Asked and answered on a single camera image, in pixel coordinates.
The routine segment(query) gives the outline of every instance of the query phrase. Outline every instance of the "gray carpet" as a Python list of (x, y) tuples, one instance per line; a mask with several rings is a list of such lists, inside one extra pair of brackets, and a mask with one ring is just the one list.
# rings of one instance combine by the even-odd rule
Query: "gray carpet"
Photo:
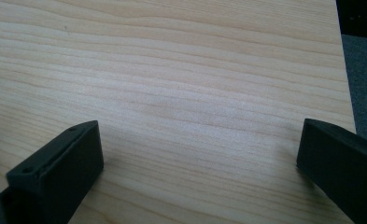
[(367, 38), (342, 38), (357, 134), (367, 139)]

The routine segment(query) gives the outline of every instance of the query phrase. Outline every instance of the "wood grain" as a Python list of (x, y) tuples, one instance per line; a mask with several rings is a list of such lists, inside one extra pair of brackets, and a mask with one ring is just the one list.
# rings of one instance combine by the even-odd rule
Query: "wood grain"
[(304, 118), (355, 130), (332, 0), (0, 1), (0, 190), (100, 122), (70, 223), (349, 223), (295, 167)]

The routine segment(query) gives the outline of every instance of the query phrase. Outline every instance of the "light wood surface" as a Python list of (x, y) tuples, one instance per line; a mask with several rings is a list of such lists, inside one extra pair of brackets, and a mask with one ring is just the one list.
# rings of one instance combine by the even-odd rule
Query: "light wood surface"
[(0, 191), (100, 123), (70, 223), (349, 223), (295, 167), (304, 118), (355, 130), (333, 0), (0, 1)]

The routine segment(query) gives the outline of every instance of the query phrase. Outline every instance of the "wooden table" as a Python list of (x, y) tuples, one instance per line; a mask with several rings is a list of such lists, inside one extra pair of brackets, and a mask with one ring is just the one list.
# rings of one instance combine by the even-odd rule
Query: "wooden table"
[(350, 222), (295, 167), (304, 118), (355, 130), (333, 0), (0, 1), (0, 191), (100, 123), (70, 223)]

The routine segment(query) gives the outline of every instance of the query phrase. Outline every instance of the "floor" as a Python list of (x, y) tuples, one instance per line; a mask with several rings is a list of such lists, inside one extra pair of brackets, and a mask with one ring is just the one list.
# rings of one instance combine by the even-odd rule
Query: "floor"
[(357, 134), (367, 139), (367, 38), (342, 38)]

